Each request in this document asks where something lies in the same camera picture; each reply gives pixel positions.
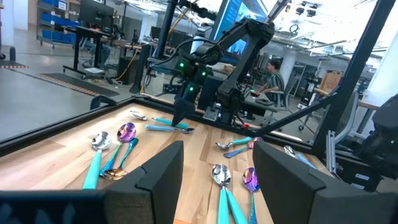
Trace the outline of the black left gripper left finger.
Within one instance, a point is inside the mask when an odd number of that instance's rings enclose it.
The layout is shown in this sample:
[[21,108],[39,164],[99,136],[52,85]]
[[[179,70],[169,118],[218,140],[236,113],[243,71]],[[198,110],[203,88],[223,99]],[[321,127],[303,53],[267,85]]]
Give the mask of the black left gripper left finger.
[[106,187],[106,224],[173,224],[183,177],[183,141]]

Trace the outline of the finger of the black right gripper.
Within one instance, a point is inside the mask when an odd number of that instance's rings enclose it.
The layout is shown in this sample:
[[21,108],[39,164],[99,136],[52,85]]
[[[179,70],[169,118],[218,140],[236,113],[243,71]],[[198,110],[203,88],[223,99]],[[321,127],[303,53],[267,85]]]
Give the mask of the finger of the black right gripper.
[[174,116],[172,120],[172,126],[178,125],[182,119],[184,119],[185,113],[185,100],[182,98],[177,99],[174,102]]
[[195,113],[195,102],[190,100],[185,100],[185,112],[184,117],[188,118],[189,116]]

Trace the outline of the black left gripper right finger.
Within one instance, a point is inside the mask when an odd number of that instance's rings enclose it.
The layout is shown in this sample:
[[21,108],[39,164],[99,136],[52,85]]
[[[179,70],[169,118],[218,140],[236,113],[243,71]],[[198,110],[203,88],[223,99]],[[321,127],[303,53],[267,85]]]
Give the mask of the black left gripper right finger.
[[252,159],[274,224],[398,224],[398,193],[369,193],[266,142]]

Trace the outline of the small light-blue handled spoon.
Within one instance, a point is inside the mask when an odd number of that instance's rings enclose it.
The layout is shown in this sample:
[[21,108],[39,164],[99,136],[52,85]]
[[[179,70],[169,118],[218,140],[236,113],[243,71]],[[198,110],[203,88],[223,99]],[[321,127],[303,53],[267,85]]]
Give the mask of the small light-blue handled spoon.
[[174,127],[168,127],[168,126],[155,126],[155,125],[146,125],[146,129],[151,130],[151,131],[165,131],[165,132],[181,132],[184,134],[190,134],[192,133],[195,129],[194,128],[174,128]]
[[[160,122],[160,123],[164,123],[164,124],[169,125],[169,126],[172,125],[172,122],[169,121],[169,120],[167,120],[167,119],[148,117],[148,116],[145,116],[145,115],[143,115],[142,113],[140,113],[140,112],[138,112],[138,111],[131,111],[131,113],[132,113],[132,115],[133,115],[134,117],[136,117],[137,119],[141,119],[141,120],[144,120],[144,121],[147,121],[147,120],[152,119],[152,120],[154,120],[154,121],[157,121],[157,122]],[[176,128],[183,128],[183,129],[185,129],[185,128],[188,128],[188,124],[187,124],[187,123],[179,123],[179,124],[177,124],[175,127],[176,127]]]

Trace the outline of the teal handled silver spoon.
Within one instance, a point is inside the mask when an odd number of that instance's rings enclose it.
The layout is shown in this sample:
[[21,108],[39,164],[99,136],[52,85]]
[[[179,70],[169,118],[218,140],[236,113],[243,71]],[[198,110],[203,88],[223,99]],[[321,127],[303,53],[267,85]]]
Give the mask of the teal handled silver spoon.
[[111,143],[112,139],[107,132],[102,131],[95,134],[91,142],[91,146],[95,150],[95,154],[85,177],[83,189],[96,189],[98,184],[98,178],[100,175],[102,152],[104,150],[107,150],[110,147]]
[[227,199],[227,185],[231,180],[231,174],[226,165],[215,164],[212,168],[212,178],[220,185],[220,199],[218,204],[217,224],[229,224],[229,210]]
[[303,155],[301,155],[301,154],[297,154],[297,153],[293,150],[293,148],[292,148],[291,146],[288,146],[288,145],[284,146],[284,151],[285,151],[285,153],[288,154],[289,156],[294,157],[294,158],[296,158],[297,160],[300,160],[301,162],[307,164],[308,166],[310,166],[310,167],[312,167],[312,168],[314,168],[314,169],[317,169],[312,163],[310,163],[310,162],[307,160],[307,158],[305,158],[305,157],[304,157]]
[[248,224],[243,211],[227,185],[228,210],[231,209],[236,224]]
[[238,145],[238,144],[246,144],[246,143],[248,143],[251,139],[252,139],[252,138],[250,138],[250,137],[245,137],[245,138],[242,138],[242,139],[233,140],[233,141],[231,141],[231,142],[229,142],[229,143],[227,143],[227,144],[222,144],[222,143],[216,142],[216,145],[217,145],[218,147],[220,147],[221,149],[229,150],[232,146]]

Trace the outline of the gold iridescent spoon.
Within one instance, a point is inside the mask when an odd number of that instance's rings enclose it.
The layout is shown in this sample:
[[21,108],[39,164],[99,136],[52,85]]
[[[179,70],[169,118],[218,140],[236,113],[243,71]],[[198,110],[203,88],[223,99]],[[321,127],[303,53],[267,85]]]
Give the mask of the gold iridescent spoon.
[[106,179],[119,180],[119,179],[122,179],[125,175],[128,174],[128,172],[123,169],[123,165],[124,165],[124,162],[127,159],[128,155],[131,153],[131,151],[134,149],[134,147],[137,145],[138,142],[139,142],[138,138],[133,138],[130,141],[128,150],[124,154],[124,156],[122,158],[122,161],[121,161],[121,163],[120,163],[118,168],[109,169],[109,170],[104,171],[104,177]]

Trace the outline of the monitor with blue screen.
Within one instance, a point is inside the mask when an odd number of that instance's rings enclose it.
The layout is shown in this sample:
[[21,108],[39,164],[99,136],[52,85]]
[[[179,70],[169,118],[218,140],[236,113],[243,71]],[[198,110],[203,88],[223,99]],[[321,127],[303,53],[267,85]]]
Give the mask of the monitor with blue screen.
[[[217,41],[224,31],[230,30],[236,22],[247,17],[264,22],[269,8],[263,0],[223,0],[213,25],[209,40]],[[248,44],[248,35],[230,46],[223,55],[221,62],[236,65]]]

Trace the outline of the person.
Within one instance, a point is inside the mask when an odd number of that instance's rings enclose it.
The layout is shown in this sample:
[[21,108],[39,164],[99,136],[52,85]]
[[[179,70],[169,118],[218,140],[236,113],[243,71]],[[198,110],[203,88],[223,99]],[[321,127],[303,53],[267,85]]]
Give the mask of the person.
[[267,71],[270,77],[266,84],[264,84],[258,92],[265,94],[270,101],[277,103],[277,94],[273,91],[284,91],[284,79],[279,72],[280,62],[276,59],[271,59],[267,64]]

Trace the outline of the black floor mat orange stripe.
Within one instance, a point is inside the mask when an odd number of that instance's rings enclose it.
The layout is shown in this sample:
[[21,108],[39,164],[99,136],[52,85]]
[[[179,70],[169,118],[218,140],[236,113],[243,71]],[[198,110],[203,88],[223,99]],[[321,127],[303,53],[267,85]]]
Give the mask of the black floor mat orange stripe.
[[119,95],[118,92],[94,85],[78,78],[64,75],[62,73],[41,73],[38,75],[38,77],[91,96],[105,95],[112,97]]
[[21,63],[17,63],[15,61],[0,60],[0,68],[22,69],[22,68],[29,68],[29,66],[28,65],[23,65]]

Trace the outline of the black machine housing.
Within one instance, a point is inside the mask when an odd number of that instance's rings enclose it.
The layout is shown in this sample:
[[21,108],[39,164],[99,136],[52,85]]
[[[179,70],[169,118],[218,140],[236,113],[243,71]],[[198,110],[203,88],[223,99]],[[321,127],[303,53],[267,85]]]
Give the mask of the black machine housing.
[[358,156],[383,175],[398,179],[398,94],[375,112],[372,121],[374,131],[363,141]]

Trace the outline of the black standing desk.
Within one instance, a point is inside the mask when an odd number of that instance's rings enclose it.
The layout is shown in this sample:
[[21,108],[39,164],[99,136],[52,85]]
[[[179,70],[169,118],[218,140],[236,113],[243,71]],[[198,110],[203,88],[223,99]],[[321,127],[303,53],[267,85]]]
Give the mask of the black standing desk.
[[75,38],[75,47],[74,47],[73,66],[69,67],[69,66],[64,65],[63,71],[65,72],[66,70],[70,70],[72,72],[78,73],[81,75],[81,79],[84,80],[88,76],[94,75],[94,73],[87,72],[86,70],[80,70],[80,68],[79,68],[78,58],[79,58],[79,51],[80,51],[80,40],[82,38],[95,40],[96,48],[95,48],[95,56],[94,56],[93,65],[95,68],[100,68],[101,38],[102,38],[102,36],[109,37],[109,35],[104,32],[101,32],[99,30],[86,28],[86,27],[82,27],[82,26],[76,26],[74,29],[67,27],[66,30],[74,33],[76,35],[76,38]]

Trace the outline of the wooden desk top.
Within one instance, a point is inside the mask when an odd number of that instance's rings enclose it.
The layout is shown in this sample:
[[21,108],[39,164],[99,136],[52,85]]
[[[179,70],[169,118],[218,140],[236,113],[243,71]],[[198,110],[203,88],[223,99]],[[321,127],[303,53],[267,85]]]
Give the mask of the wooden desk top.
[[[319,93],[320,95],[322,95],[322,96],[329,96],[330,95],[330,92],[321,90],[319,88],[314,88],[314,90],[317,93]],[[376,105],[372,105],[370,103],[366,103],[366,102],[364,102],[362,100],[358,100],[358,106],[363,107],[363,108],[367,108],[367,109],[370,109],[370,110],[377,110],[379,108]]]

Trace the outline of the shelf with blue bins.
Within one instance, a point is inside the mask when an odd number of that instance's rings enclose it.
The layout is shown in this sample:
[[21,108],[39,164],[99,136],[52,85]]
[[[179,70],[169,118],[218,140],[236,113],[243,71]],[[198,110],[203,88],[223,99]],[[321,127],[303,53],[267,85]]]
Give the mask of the shelf with blue bins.
[[81,0],[37,0],[36,39],[40,45],[72,45]]

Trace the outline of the thin black frame strut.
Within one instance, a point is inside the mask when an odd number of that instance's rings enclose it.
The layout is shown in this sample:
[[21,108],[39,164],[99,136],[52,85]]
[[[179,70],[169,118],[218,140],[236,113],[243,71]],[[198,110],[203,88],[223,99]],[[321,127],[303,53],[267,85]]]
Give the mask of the thin black frame strut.
[[265,135],[265,134],[267,134],[267,133],[269,133],[271,131],[274,131],[276,129],[279,129],[279,128],[285,126],[286,124],[289,124],[289,123],[291,123],[291,122],[293,122],[295,120],[298,120],[301,117],[312,113],[313,111],[319,110],[320,108],[324,108],[324,107],[332,104],[335,101],[335,99],[337,98],[337,95],[338,94],[335,93],[335,94],[333,94],[331,96],[328,96],[327,98],[325,98],[325,99],[323,99],[323,100],[321,100],[321,101],[319,101],[317,103],[314,103],[313,105],[305,108],[304,110],[300,110],[299,112],[296,112],[296,113],[294,113],[294,114],[292,114],[292,115],[290,115],[288,117],[285,117],[285,118],[283,118],[281,120],[278,120],[278,121],[276,121],[275,123],[273,123],[271,125],[268,125],[268,126],[266,126],[264,128],[261,128],[261,129],[258,129],[257,131],[254,132],[254,134],[256,134],[257,136]]

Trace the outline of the black diagonal frame strut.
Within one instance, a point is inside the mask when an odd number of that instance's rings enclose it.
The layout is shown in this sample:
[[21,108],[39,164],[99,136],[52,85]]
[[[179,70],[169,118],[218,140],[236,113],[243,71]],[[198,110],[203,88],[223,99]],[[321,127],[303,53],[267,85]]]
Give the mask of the black diagonal frame strut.
[[310,154],[323,156],[327,132],[334,131],[351,97],[355,85],[361,76],[363,68],[373,51],[379,35],[394,7],[396,0],[377,0],[374,10],[364,28],[364,32],[358,42],[354,54],[345,71],[345,79],[335,94],[317,103],[319,107],[326,107],[326,114],[318,130],[318,134],[312,144]]

